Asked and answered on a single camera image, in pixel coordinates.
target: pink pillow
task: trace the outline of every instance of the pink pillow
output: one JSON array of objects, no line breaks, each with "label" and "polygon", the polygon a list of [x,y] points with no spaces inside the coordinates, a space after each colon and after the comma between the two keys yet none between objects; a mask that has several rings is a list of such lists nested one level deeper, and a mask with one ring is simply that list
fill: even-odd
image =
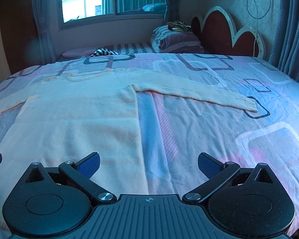
[{"label": "pink pillow", "polygon": [[65,58],[75,58],[81,56],[90,56],[97,50],[96,47],[76,48],[65,51],[62,56]]}]

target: headboard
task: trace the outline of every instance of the headboard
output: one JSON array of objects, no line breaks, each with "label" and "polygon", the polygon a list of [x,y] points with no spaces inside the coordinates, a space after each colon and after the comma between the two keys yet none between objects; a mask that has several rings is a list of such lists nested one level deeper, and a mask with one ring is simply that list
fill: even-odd
[{"label": "headboard", "polygon": [[[228,56],[253,56],[256,29],[245,26],[238,32],[235,23],[223,8],[215,6],[202,16],[192,19],[193,33],[201,41],[201,45],[210,54]],[[258,33],[255,43],[255,57],[264,59],[266,47],[262,36]]]}]

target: brown wooden door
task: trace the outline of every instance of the brown wooden door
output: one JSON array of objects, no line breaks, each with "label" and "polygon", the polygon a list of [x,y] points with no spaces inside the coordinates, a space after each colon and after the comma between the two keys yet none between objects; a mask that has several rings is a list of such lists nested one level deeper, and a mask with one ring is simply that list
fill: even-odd
[{"label": "brown wooden door", "polygon": [[42,64],[31,0],[0,0],[0,29],[11,74]]}]

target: pink striped pattern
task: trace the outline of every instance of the pink striped pattern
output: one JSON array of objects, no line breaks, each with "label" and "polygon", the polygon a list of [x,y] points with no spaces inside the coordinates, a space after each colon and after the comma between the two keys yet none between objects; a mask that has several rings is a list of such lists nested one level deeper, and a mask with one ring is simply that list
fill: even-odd
[{"label": "pink striped pattern", "polygon": [[154,104],[158,115],[158,121],[162,131],[163,144],[167,162],[170,163],[178,153],[178,148],[176,145],[173,131],[171,130],[171,124],[168,120],[168,116],[164,108],[163,95],[155,92],[151,92],[151,94],[154,100]]}]

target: sweater sleeve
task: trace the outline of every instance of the sweater sleeve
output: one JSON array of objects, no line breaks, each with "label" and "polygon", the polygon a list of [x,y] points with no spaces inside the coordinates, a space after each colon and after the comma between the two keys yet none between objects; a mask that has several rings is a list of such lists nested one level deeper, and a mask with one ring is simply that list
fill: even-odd
[{"label": "sweater sleeve", "polygon": [[215,88],[165,72],[130,68],[127,80],[135,91],[152,90],[161,94],[207,101],[223,106],[258,112],[255,101],[239,93]]},{"label": "sweater sleeve", "polygon": [[7,111],[20,103],[24,103],[31,96],[35,96],[37,94],[37,88],[40,82],[29,85],[9,96],[0,100],[0,113]]}]

